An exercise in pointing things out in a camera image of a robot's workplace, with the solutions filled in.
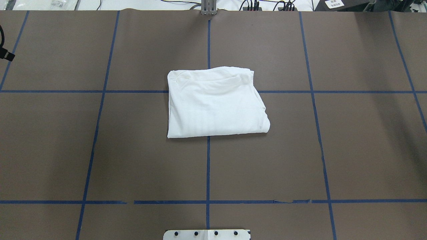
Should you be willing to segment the white printed t-shirt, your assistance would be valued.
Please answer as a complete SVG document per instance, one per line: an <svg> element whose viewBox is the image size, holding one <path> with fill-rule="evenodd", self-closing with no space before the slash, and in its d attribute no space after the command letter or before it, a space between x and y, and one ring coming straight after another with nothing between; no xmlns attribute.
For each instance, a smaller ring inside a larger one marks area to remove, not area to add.
<svg viewBox="0 0 427 240"><path fill-rule="evenodd" d="M254 71L242 67L172 70L168 138L267 133L271 123L254 86Z"/></svg>

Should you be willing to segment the aluminium frame post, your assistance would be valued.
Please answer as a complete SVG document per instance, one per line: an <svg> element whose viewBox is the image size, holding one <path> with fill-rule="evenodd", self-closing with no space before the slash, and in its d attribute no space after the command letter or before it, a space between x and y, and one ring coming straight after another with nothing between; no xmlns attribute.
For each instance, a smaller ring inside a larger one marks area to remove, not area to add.
<svg viewBox="0 0 427 240"><path fill-rule="evenodd" d="M201 0L201 15L216 15L217 0Z"/></svg>

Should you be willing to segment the white central pedestal column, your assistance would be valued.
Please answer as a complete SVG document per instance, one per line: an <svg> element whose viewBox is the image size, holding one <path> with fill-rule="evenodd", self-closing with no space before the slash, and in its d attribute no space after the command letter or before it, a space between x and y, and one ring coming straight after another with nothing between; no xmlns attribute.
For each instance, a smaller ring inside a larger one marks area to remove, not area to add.
<svg viewBox="0 0 427 240"><path fill-rule="evenodd" d="M246 229L167 230L163 240L250 240Z"/></svg>

